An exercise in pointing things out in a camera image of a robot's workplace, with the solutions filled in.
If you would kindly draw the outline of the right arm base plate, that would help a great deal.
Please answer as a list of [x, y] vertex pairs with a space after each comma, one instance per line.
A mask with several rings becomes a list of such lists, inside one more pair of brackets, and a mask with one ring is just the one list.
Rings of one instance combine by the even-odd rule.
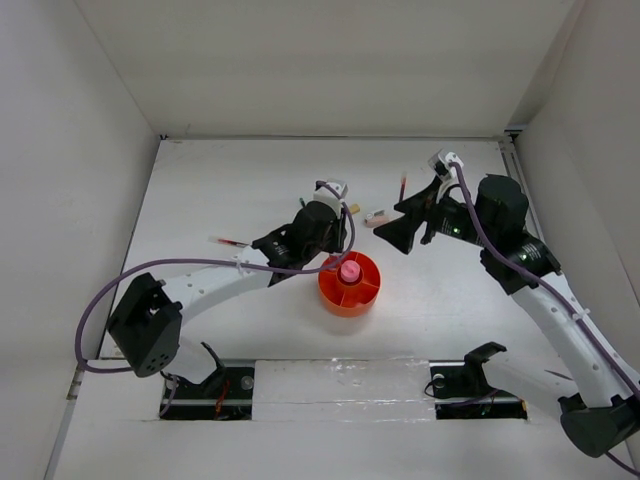
[[434, 400], [437, 420], [527, 420], [526, 404], [477, 381], [463, 361], [434, 361], [424, 395]]

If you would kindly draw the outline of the pink white mini stapler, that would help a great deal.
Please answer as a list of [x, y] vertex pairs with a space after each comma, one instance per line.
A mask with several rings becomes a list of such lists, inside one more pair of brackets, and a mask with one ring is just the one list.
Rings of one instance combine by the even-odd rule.
[[376, 210], [366, 214], [364, 225], [367, 228], [376, 228], [389, 222], [389, 216], [385, 210]]

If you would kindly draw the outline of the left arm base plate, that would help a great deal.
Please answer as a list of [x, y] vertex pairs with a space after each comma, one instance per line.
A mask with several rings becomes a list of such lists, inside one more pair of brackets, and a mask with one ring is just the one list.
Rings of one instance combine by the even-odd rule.
[[167, 421], [249, 421], [252, 419], [255, 365], [227, 367], [222, 383], [212, 392], [166, 377], [159, 418]]

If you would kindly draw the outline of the pink-capped patterned bottle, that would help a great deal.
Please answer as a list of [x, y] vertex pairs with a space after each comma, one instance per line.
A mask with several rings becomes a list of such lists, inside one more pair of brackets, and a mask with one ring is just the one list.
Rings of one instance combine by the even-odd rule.
[[345, 284], [354, 284], [359, 281], [361, 267], [355, 260], [346, 260], [341, 264], [338, 274]]

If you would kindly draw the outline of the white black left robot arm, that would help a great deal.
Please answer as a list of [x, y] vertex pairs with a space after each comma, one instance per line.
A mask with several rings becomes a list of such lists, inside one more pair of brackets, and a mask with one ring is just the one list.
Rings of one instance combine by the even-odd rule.
[[107, 331], [131, 371], [186, 380], [201, 396], [222, 387], [218, 357], [209, 345], [195, 349], [182, 328], [200, 314], [234, 297], [267, 289], [298, 275], [311, 275], [309, 263], [327, 253], [332, 263], [344, 255], [349, 208], [313, 200], [294, 220], [253, 241], [231, 260], [198, 259], [197, 270], [165, 280], [145, 272], [128, 285], [107, 321]]

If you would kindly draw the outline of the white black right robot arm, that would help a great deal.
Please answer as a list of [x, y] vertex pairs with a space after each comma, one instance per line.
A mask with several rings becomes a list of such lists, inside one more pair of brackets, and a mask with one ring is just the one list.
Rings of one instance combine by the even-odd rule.
[[[453, 199], [451, 190], [463, 186], [435, 176], [396, 204], [399, 218], [375, 228], [375, 235], [403, 254], [437, 234], [478, 246], [487, 274], [534, 321], [568, 372], [518, 363], [505, 346], [487, 342], [469, 351], [452, 374], [432, 381], [436, 397], [470, 403], [507, 392], [558, 420], [583, 454], [608, 455], [639, 431], [638, 372], [597, 330], [551, 251], [526, 230], [529, 202], [519, 184], [488, 174], [475, 196], [464, 191], [462, 200]], [[420, 228], [425, 234], [418, 239]]]

